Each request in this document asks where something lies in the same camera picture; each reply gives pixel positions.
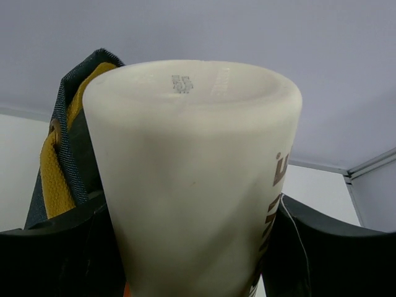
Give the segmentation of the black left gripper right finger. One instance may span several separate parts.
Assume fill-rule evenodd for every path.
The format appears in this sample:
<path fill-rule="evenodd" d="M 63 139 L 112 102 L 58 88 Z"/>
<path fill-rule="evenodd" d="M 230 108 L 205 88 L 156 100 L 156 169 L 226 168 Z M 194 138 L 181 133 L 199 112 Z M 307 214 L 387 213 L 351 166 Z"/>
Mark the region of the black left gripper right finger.
<path fill-rule="evenodd" d="M 282 195 L 262 263 L 267 296 L 395 296 L 395 233 Z"/>

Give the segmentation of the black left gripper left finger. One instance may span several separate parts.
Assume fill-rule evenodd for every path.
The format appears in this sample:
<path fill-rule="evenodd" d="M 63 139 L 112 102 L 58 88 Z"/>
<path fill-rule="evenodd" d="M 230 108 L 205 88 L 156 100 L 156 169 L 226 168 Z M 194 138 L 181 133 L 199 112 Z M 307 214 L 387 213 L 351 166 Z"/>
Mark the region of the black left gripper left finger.
<path fill-rule="evenodd" d="M 103 194 L 30 229 L 1 232 L 1 296 L 122 296 Z"/>

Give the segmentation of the dark blue canvas bag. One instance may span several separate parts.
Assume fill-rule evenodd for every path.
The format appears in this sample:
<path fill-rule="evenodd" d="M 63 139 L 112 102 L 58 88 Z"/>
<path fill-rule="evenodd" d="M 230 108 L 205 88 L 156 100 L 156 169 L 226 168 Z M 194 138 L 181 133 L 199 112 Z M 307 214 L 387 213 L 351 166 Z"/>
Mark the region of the dark blue canvas bag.
<path fill-rule="evenodd" d="M 40 152 L 26 229 L 102 194 L 82 95 L 94 78 L 123 65 L 113 53 L 100 48 L 61 79 L 48 136 Z"/>

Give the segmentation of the cream Murrayle bottle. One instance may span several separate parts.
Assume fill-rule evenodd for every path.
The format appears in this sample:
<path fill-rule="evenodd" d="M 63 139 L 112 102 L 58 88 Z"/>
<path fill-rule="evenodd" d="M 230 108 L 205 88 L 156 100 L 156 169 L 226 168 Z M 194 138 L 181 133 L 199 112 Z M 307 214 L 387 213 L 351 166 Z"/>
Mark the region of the cream Murrayle bottle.
<path fill-rule="evenodd" d="M 82 96 L 133 296 L 254 296 L 302 109 L 249 64 L 143 62 Z"/>

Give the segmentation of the orange blue tube bottle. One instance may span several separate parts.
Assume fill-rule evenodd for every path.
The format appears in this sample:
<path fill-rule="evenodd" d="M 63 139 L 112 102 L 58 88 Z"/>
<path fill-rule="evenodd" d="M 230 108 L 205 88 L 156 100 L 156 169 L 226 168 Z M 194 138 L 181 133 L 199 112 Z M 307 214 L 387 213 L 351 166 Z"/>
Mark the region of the orange blue tube bottle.
<path fill-rule="evenodd" d="M 125 284 L 123 297 L 131 297 L 131 291 L 128 283 Z"/>

